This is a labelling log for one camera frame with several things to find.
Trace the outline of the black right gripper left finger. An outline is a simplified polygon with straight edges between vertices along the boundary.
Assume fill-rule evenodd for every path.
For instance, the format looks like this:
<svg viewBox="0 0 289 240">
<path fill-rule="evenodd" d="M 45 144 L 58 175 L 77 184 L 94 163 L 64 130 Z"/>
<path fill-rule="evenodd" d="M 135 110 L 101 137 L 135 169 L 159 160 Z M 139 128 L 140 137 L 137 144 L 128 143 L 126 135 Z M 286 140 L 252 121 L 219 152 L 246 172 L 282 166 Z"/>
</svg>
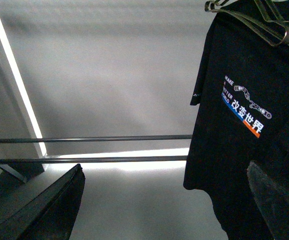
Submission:
<svg viewBox="0 0 289 240">
<path fill-rule="evenodd" d="M 0 240 L 68 240 L 85 175 L 76 164 L 55 182 L 37 176 L 0 198 Z"/>
</svg>

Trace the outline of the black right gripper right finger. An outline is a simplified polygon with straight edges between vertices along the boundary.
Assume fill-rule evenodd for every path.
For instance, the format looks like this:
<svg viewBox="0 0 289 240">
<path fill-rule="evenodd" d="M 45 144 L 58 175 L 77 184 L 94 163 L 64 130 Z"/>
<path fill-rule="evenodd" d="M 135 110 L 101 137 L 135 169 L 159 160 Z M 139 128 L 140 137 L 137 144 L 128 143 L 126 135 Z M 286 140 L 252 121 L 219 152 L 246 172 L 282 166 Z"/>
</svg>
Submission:
<svg viewBox="0 0 289 240">
<path fill-rule="evenodd" d="M 289 183 L 275 180 L 254 161 L 247 168 L 249 187 L 275 240 L 289 240 Z"/>
</svg>

